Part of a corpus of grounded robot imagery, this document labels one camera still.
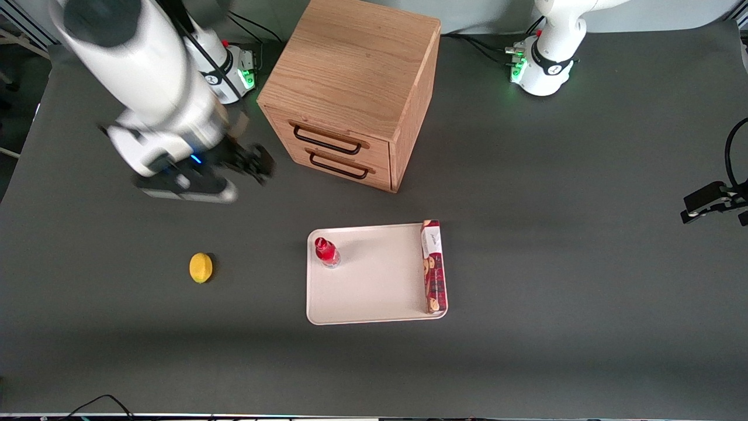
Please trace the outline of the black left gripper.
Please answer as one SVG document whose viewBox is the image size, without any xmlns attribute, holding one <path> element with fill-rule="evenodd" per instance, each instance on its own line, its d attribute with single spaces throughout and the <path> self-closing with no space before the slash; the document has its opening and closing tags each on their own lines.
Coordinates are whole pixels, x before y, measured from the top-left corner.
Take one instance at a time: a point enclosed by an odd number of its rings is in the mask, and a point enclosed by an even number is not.
<svg viewBox="0 0 748 421">
<path fill-rule="evenodd" d="M 727 210 L 737 210 L 747 206 L 747 181 L 726 185 L 722 181 L 714 181 L 684 197 L 684 210 L 681 211 L 681 221 L 687 225 L 709 213 L 724 213 Z M 748 227 L 748 211 L 738 214 L 738 221 L 742 227 Z"/>
</svg>

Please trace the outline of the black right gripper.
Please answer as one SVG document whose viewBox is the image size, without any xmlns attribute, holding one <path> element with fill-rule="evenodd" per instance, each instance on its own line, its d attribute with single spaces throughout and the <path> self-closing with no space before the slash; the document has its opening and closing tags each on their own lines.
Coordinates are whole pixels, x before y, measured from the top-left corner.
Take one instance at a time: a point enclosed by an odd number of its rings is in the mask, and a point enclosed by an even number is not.
<svg viewBox="0 0 748 421">
<path fill-rule="evenodd" d="M 220 168 L 242 171 L 265 185 L 274 175 L 276 165 L 267 149 L 260 144 L 243 147 L 217 146 L 202 152 L 186 154 L 170 165 L 170 181 L 173 183 L 214 183 L 221 177 Z"/>
</svg>

